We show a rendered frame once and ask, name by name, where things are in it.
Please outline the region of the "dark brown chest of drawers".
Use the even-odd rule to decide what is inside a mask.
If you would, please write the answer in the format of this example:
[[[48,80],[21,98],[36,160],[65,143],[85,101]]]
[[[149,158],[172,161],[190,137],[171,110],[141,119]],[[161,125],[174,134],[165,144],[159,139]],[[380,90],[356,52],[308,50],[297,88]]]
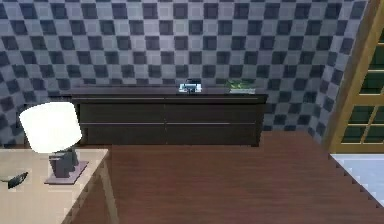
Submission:
[[[89,145],[259,145],[266,94],[208,87],[87,85],[64,96]]]

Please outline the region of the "small white and black device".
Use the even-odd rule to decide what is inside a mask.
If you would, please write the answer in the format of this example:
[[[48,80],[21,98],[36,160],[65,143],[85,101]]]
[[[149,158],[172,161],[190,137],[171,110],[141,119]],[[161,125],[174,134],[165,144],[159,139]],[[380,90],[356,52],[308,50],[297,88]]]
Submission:
[[[179,85],[181,93],[200,93],[202,85],[200,79],[187,79],[184,83]]]

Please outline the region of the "white shade table lamp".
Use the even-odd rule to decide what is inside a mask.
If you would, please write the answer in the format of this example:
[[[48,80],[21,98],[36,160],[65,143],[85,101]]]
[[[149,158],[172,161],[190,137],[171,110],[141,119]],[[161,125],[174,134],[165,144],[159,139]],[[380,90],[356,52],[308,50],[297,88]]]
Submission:
[[[32,106],[19,115],[31,149],[47,154],[52,174],[49,185],[73,185],[88,165],[78,159],[75,145],[82,139],[75,106],[48,102]]]

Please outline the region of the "pale wooden table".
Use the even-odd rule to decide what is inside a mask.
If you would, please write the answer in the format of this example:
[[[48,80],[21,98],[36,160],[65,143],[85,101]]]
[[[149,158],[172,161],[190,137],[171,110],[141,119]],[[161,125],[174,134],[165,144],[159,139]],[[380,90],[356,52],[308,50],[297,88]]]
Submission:
[[[101,180],[110,224],[119,224],[108,173],[106,149],[79,149],[88,166],[73,185],[47,185],[48,156],[30,149],[0,149],[0,177],[28,172],[24,182],[8,189],[0,182],[0,224],[71,224],[97,180]]]

